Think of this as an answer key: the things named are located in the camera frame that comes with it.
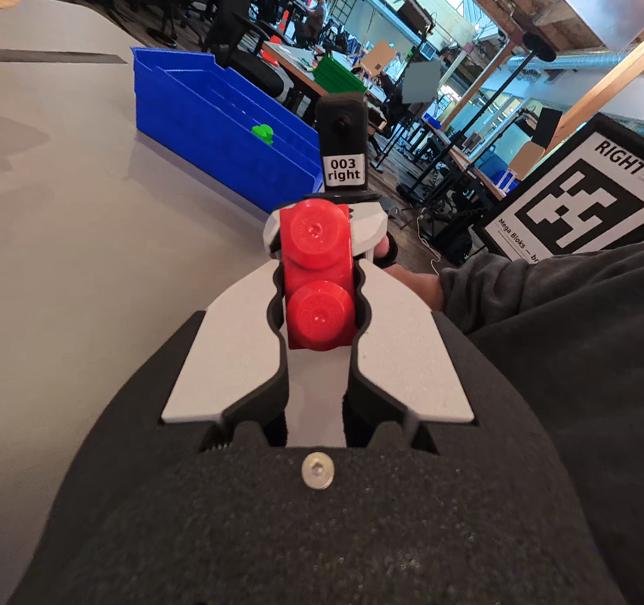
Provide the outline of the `person's right hand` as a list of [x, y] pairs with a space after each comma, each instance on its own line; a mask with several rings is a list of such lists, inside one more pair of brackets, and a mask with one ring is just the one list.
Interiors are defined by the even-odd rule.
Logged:
[[[378, 243], [374, 249], [375, 263], [387, 261], [393, 249], [390, 243], [388, 235]], [[389, 267], [384, 268], [384, 271], [412, 290], [432, 311], [444, 311], [445, 299], [438, 275], [411, 272], [396, 263], [391, 263]]]

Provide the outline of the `grey desk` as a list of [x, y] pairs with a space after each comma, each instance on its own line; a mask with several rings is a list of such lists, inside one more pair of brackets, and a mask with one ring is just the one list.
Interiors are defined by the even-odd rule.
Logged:
[[140, 134], [132, 46], [89, 8], [21, 0], [1, 48], [1, 603], [69, 464], [133, 373], [266, 260], [267, 215]]

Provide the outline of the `person's right forearm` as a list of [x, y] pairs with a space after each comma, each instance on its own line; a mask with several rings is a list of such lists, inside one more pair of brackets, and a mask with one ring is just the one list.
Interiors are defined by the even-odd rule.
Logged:
[[552, 256], [538, 263], [479, 254], [439, 275], [443, 313], [464, 334], [528, 311], [566, 310], [589, 301], [591, 308], [643, 308], [643, 243], [594, 253]]

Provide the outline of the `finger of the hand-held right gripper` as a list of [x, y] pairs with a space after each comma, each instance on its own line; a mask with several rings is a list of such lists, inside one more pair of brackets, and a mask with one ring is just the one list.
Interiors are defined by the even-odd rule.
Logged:
[[282, 258], [280, 213], [281, 209], [278, 208], [269, 215], [262, 232], [264, 250], [271, 259]]
[[385, 238], [388, 214], [380, 202], [349, 204], [352, 256], [373, 260], [376, 247]]

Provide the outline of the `red toy block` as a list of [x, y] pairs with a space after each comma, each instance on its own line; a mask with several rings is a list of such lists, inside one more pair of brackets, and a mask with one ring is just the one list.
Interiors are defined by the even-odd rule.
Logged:
[[311, 198], [279, 212], [291, 350], [349, 346], [356, 326], [350, 207]]

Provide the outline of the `silver ventilation duct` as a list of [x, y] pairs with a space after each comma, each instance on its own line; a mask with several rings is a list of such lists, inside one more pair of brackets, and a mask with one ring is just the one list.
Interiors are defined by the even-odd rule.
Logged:
[[552, 62], [533, 58], [527, 68], [535, 71], [543, 70], [609, 70], [622, 62], [637, 44], [625, 46], [620, 52], [613, 52], [606, 48], [585, 48], [556, 55]]

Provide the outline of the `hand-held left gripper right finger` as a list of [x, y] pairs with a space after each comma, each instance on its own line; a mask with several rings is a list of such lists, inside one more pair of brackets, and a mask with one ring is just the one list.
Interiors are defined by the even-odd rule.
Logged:
[[346, 402], [374, 432], [397, 424], [403, 441], [422, 441], [430, 424], [475, 423], [475, 415], [430, 306], [375, 264], [355, 262], [358, 333]]

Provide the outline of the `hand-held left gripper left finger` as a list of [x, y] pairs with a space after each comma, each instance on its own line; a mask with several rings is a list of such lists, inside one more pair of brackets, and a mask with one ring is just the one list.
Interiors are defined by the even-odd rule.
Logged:
[[163, 424], [208, 423], [231, 440], [237, 425], [260, 425], [269, 445], [287, 442], [289, 399], [283, 267], [271, 260], [205, 310], [165, 407]]

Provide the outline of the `blue plastic storage bin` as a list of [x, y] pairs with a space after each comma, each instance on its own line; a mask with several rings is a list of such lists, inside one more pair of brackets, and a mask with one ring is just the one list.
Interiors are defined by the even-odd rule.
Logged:
[[[136, 124], [264, 212], [315, 193], [318, 133], [208, 53], [132, 47]], [[274, 130], [268, 146], [251, 133]]]

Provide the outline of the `black office chair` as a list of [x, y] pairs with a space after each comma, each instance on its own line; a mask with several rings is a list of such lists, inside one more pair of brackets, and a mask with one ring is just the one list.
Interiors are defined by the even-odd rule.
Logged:
[[232, 68], [271, 98], [285, 85], [279, 74], [260, 57], [269, 36], [249, 18], [251, 0], [214, 0], [214, 18], [201, 48], [214, 55], [218, 66]]

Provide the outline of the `green plastic bin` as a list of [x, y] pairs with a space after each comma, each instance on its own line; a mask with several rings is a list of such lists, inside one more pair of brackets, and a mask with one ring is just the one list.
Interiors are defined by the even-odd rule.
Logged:
[[312, 73], [316, 84], [329, 94], [366, 93], [363, 81], [333, 56], [322, 56]]

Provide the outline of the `black white marker board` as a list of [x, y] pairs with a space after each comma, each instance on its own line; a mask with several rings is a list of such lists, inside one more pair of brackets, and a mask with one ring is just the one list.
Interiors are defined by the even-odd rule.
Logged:
[[537, 263], [643, 241], [643, 136], [602, 113], [485, 214], [489, 252]]

